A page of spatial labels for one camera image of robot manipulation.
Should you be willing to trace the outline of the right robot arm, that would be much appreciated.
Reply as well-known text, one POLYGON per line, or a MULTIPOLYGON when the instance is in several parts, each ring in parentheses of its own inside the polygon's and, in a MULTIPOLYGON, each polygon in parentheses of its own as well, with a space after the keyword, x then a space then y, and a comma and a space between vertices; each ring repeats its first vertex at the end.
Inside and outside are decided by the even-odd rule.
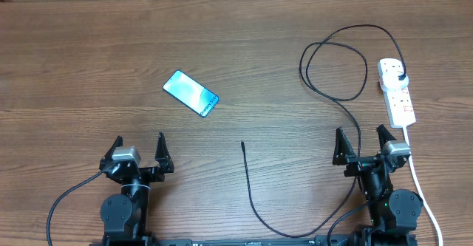
POLYGON ((423 199, 414 191, 393 188, 390 174, 402 168, 411 155, 409 145, 396 140, 380 125, 376 129, 380 151, 374 156, 355 154, 341 128, 336 129, 333 164, 345 167, 345 177, 355 177, 361 183, 365 203, 339 217, 327 232, 328 245, 416 245, 417 219, 421 214, 423 199), (332 237, 332 232, 342 220, 367 208, 371 224, 359 225, 349 235, 332 237))

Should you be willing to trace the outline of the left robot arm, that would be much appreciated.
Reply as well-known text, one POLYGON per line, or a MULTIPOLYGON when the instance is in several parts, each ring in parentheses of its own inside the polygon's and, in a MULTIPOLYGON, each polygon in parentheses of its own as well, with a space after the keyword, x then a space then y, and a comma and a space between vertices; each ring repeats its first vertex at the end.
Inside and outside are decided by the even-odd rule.
POLYGON ((146 229, 152 182, 162 182, 174 171, 174 163, 163 133, 157 136, 156 166, 141 167, 139 151, 125 147, 117 137, 100 161, 99 169, 120 185, 120 193, 107 197, 101 206, 104 223, 103 245, 158 245, 156 236, 146 229))

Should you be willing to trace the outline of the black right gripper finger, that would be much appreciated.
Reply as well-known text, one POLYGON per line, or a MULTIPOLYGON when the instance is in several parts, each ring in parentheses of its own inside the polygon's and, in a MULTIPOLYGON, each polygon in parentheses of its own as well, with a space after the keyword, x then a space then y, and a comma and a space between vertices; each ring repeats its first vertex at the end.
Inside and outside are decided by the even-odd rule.
POLYGON ((336 129, 336 144, 333 153, 333 165, 347 165, 355 158, 355 152, 343 129, 336 129))
POLYGON ((384 124, 381 124, 376 128, 378 133, 378 140, 380 144, 380 149, 382 151, 388 151, 392 145, 392 142, 395 142, 395 137, 388 131, 384 124))

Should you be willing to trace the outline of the blue-screen smartphone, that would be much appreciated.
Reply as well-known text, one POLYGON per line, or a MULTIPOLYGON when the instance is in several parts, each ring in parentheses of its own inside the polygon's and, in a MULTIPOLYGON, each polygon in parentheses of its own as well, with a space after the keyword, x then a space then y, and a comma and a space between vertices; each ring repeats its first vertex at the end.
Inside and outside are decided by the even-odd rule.
POLYGON ((207 117, 220 98, 209 89, 177 70, 164 83, 163 90, 179 100, 200 117, 207 117))

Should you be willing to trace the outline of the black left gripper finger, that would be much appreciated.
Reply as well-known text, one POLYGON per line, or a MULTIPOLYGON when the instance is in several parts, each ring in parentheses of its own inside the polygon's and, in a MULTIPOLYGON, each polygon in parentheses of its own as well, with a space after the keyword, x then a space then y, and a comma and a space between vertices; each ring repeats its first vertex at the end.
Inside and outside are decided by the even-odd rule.
POLYGON ((117 138, 115 139, 115 141, 112 144, 112 146, 110 147, 110 149, 104 155, 103 159, 104 160, 111 160, 115 149, 118 148, 118 147, 121 147, 122 145, 123 145, 123 138, 121 136, 117 136, 117 138))
POLYGON ((162 132, 157 137, 157 148, 154 159, 158 162, 160 171, 163 174, 174 172, 174 163, 167 149, 166 139, 162 132))

